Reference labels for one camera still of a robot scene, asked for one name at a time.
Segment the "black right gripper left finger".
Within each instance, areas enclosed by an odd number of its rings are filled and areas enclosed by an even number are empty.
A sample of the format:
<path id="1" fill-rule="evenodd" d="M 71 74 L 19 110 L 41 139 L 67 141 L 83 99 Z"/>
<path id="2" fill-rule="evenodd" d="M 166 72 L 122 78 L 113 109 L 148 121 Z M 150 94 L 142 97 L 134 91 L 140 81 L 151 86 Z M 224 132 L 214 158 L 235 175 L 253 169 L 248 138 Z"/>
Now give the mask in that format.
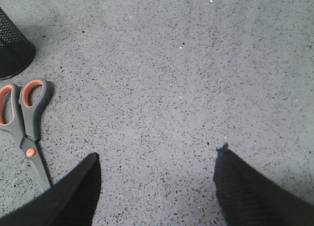
<path id="1" fill-rule="evenodd" d="M 0 219 L 2 226 L 90 226 L 101 191 L 99 155 L 87 155 L 36 199 Z"/>

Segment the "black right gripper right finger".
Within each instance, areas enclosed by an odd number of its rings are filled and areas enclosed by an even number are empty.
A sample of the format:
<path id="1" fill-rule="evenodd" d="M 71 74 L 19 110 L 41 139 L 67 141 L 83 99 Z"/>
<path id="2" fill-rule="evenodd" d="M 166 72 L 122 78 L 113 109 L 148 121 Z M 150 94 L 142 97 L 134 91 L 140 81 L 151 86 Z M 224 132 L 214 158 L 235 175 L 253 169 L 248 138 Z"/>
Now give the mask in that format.
<path id="1" fill-rule="evenodd" d="M 213 180 L 229 226 L 312 226 L 314 206 L 259 173 L 225 143 L 217 150 Z"/>

